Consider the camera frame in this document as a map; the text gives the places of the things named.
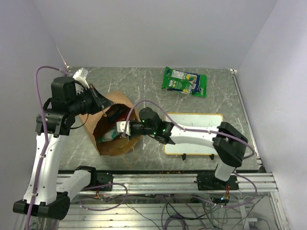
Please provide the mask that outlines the brown paper bag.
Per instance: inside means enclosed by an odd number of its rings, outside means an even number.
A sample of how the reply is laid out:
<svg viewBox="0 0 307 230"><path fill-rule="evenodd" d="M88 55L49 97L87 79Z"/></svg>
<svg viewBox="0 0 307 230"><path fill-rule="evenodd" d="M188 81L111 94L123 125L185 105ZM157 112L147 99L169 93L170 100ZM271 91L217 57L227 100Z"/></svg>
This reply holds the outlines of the brown paper bag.
<svg viewBox="0 0 307 230"><path fill-rule="evenodd" d="M118 136L112 141L96 142L96 139L109 130L116 129L116 122L125 121L133 103L128 97L120 90L106 94L106 98L112 100L115 104L113 106L122 106L123 113L113 123L109 123L107 119L107 111L109 107L95 115L79 115L81 122L85 123L84 130L86 136L89 138L89 143L83 147L81 153L81 164L88 166L101 166L113 164L122 156L133 151L135 145L140 140L140 137L132 139L123 138Z"/></svg>

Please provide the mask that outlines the yellow green snack packet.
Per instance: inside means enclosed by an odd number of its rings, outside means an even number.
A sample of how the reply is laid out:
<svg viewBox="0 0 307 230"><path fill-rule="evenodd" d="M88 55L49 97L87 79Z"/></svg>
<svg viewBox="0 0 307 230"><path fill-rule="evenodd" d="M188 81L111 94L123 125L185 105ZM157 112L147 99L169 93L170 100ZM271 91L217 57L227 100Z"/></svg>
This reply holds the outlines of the yellow green snack packet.
<svg viewBox="0 0 307 230"><path fill-rule="evenodd" d="M197 75L171 70L167 74L166 88L177 90L185 94L192 94L196 86Z"/></svg>

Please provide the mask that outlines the green Chiuba chips bag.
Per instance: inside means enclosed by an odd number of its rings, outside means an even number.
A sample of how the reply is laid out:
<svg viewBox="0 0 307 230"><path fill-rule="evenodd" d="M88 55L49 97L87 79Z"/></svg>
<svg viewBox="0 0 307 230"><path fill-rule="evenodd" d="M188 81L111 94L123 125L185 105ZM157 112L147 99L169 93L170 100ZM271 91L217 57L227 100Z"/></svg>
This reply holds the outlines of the green Chiuba chips bag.
<svg viewBox="0 0 307 230"><path fill-rule="evenodd" d="M166 80L167 80L167 74L171 71L171 70L175 70L175 69L171 69L169 67L165 68L164 71L164 76L163 76L163 82L162 82L162 89L167 89L166 88ZM206 87L207 87L207 76L206 75L201 75L201 74L197 74L200 75L200 83L199 83L199 91L198 92L194 92L193 96L198 96L198 97L206 97Z"/></svg>

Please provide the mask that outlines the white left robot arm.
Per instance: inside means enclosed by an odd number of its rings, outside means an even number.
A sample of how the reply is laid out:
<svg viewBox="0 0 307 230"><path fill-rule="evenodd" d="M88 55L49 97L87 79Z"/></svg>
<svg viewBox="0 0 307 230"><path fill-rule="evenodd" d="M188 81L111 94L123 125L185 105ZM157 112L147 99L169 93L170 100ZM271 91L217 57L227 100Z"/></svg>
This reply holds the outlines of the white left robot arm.
<svg viewBox="0 0 307 230"><path fill-rule="evenodd" d="M36 117L36 154L29 186L13 212L62 220L71 200L82 190L97 187L96 169L78 166L73 175L57 185L62 148L74 128L76 116L95 115L113 105L84 77L57 77L51 84L51 98Z"/></svg>

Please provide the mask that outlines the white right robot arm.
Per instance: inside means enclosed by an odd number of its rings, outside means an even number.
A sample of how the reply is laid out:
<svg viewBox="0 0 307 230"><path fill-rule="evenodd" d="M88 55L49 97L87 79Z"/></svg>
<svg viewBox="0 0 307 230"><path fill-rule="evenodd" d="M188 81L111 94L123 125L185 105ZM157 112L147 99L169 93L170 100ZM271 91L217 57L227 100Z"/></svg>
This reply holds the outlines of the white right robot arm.
<svg viewBox="0 0 307 230"><path fill-rule="evenodd" d="M194 144L214 149L220 158L214 172L201 175L196 183L203 190L222 190L230 184L233 171L241 167L248 140L228 122L217 127L192 127L163 121L150 107L139 112L140 120L127 120L123 135L151 136L164 145Z"/></svg>

